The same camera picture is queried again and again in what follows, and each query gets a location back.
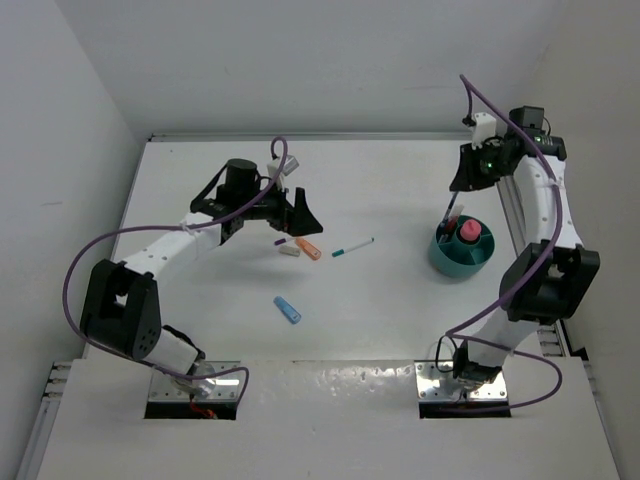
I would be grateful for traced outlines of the blue ink refill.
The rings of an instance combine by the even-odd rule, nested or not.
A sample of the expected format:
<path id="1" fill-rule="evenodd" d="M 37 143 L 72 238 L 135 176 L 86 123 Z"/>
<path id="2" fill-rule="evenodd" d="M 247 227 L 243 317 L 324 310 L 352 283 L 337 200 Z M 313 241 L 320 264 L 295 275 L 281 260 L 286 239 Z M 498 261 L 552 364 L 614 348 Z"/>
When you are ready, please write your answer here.
<path id="1" fill-rule="evenodd" d="M 447 224 L 448 217 L 449 217 L 453 207 L 456 205 L 457 197 L 458 197 L 458 192 L 453 192 L 452 196 L 451 196 L 451 199 L 449 201 L 449 204 L 448 204 L 448 206 L 446 208 L 446 211 L 444 213 L 443 219 L 440 222 L 440 232 L 441 232 L 441 229 Z"/>

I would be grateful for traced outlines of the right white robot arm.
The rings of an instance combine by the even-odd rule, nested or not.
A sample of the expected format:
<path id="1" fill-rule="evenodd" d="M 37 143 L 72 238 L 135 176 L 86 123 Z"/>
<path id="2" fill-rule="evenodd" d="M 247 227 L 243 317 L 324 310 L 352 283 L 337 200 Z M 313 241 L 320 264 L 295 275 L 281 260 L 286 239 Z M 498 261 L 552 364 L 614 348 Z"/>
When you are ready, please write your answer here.
<path id="1" fill-rule="evenodd" d="M 459 345 L 453 377 L 467 385 L 490 383 L 509 353 L 538 327 L 571 317 L 600 267 L 600 256 L 584 247 L 565 193 L 566 148 L 544 130 L 544 110 L 510 111 L 498 136 L 488 114 L 467 119 L 473 136 L 460 149 L 452 192 L 472 192 L 512 178 L 524 221 L 525 246 L 503 274 L 499 305 L 471 338 Z"/>

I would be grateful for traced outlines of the pink highlighter marker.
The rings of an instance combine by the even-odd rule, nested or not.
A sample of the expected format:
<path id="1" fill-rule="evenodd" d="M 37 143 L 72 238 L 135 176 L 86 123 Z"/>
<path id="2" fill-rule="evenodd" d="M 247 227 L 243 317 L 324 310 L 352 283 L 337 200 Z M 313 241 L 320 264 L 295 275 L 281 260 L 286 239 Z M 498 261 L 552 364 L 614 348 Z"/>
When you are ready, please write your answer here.
<path id="1" fill-rule="evenodd" d="M 458 229 L 457 236 L 465 244 L 475 244 L 479 241 L 482 233 L 482 225 L 475 219 L 466 220 Z"/>

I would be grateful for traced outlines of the green capped white marker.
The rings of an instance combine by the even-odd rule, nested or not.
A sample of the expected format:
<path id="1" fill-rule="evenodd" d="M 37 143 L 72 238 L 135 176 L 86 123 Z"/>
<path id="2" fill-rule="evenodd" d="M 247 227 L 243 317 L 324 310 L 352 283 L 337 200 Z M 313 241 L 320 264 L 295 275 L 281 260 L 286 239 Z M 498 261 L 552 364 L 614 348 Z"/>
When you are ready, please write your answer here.
<path id="1" fill-rule="evenodd" d="M 337 249 L 337 250 L 335 250 L 335 251 L 333 251 L 331 253 L 331 256 L 332 256 L 332 258 L 337 258 L 339 256 L 351 253 L 351 252 L 353 252 L 355 250 L 358 250 L 358 249 L 361 249 L 361 248 L 363 248 L 365 246 L 368 246 L 368 245 L 374 243 L 374 241 L 375 241 L 374 237 L 369 237 L 368 239 L 363 240 L 362 242 L 359 242 L 359 243 L 357 243 L 355 245 L 351 245 L 351 246 L 347 246 L 347 247 L 343 247 L 343 248 Z"/>

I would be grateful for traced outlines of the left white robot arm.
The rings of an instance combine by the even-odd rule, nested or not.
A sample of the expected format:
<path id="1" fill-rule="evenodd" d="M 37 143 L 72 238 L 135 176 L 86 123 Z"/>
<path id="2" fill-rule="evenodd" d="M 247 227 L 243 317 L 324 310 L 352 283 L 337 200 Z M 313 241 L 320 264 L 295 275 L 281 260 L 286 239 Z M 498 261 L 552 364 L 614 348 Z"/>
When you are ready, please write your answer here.
<path id="1" fill-rule="evenodd" d="M 287 199 L 283 179 L 297 166 L 292 155 L 274 158 L 262 176 L 250 160 L 228 160 L 191 201 L 176 229 L 119 262 L 103 260 L 93 267 L 81 332 L 117 355 L 179 378 L 199 372 L 205 354 L 187 335 L 163 324 L 160 289 L 248 221 L 264 221 L 292 237 L 322 232 L 303 188 L 296 188 L 292 201 Z"/>

